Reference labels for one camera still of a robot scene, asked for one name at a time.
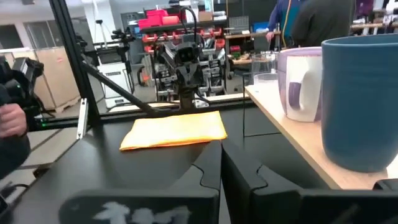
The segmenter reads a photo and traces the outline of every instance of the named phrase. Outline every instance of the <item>floor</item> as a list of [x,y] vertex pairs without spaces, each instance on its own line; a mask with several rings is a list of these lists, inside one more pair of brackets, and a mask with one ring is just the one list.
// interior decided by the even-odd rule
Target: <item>floor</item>
[[[241,87],[238,88],[238,91],[234,91],[235,86],[241,84],[241,82],[242,79],[238,76],[233,77],[232,80],[227,80],[228,93],[232,94],[238,93],[238,91],[241,92]],[[134,94],[142,101],[155,101],[155,92],[152,87],[136,85]],[[97,105],[100,113],[106,113],[108,111],[104,99],[98,99]],[[65,109],[60,114],[55,114],[55,116],[58,118],[65,118],[78,116],[78,114],[79,104],[76,104]],[[13,184],[32,184],[35,180],[33,171],[36,170],[39,165],[55,162],[70,146],[74,144],[76,141],[76,128],[31,132],[28,133],[28,137],[32,148],[30,156],[18,170],[15,170],[6,178],[0,180],[0,189],[10,182]],[[7,198],[7,201],[11,202],[15,200],[22,192],[23,189],[18,189],[9,198]]]

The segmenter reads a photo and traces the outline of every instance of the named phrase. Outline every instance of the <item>black table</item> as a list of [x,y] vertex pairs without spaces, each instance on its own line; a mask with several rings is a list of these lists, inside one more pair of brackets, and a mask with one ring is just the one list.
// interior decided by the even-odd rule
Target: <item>black table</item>
[[[258,108],[246,110],[246,133],[267,135],[244,140],[242,115],[242,109],[221,111],[230,140],[239,147],[244,147],[248,153],[260,155],[263,164],[269,163],[271,169],[296,184],[302,187],[318,184],[315,172],[287,140],[276,133],[276,128]],[[33,184],[11,214],[2,218],[0,223],[58,223],[61,204],[66,198],[85,189],[165,188],[181,177],[203,150],[204,144],[197,144],[121,152],[120,143],[132,124],[133,121],[113,123],[91,129]],[[273,162],[271,154],[279,155],[276,156],[279,159],[281,156],[287,157],[288,163]]]

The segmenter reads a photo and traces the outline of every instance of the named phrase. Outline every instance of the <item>purple mug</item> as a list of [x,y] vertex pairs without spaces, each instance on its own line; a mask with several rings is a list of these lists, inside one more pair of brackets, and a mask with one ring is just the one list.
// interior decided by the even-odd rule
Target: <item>purple mug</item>
[[[279,53],[278,55],[278,84],[279,84],[279,95],[280,95],[280,101],[282,102],[282,107],[284,109],[285,114],[289,116],[288,114],[288,109],[287,109],[287,103],[289,102],[290,108],[293,110],[302,110],[303,105],[301,104],[300,101],[300,93],[305,91],[302,88],[302,82],[289,82],[288,86],[288,93],[286,93],[287,89],[287,82],[286,82],[286,74],[287,74],[287,58],[289,56],[322,56],[322,48],[321,47],[303,47],[303,48],[297,48],[297,49],[288,49],[288,50],[283,50]],[[307,77],[305,74],[303,74],[303,80],[305,80]],[[320,97],[318,100],[318,108],[316,111],[316,114],[313,118],[311,118],[308,121],[318,121],[320,120]]]

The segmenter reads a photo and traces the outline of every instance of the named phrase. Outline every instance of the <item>black tabletop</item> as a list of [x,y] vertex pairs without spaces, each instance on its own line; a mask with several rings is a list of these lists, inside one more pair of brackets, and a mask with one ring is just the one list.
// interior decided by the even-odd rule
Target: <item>black tabletop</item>
[[[238,146],[243,145],[242,117],[242,109],[221,111],[228,138]],[[248,134],[277,131],[258,108],[247,110],[246,124]],[[132,121],[113,123],[90,130],[32,185],[11,214],[3,217],[0,223],[56,224],[61,204],[81,190],[165,188],[187,171],[206,146],[196,144],[121,152],[120,143],[132,125]],[[265,139],[267,144],[275,146],[275,142]],[[265,147],[264,137],[247,139],[246,143],[258,151]],[[294,148],[289,152],[272,151],[280,151],[283,155],[296,153]]]

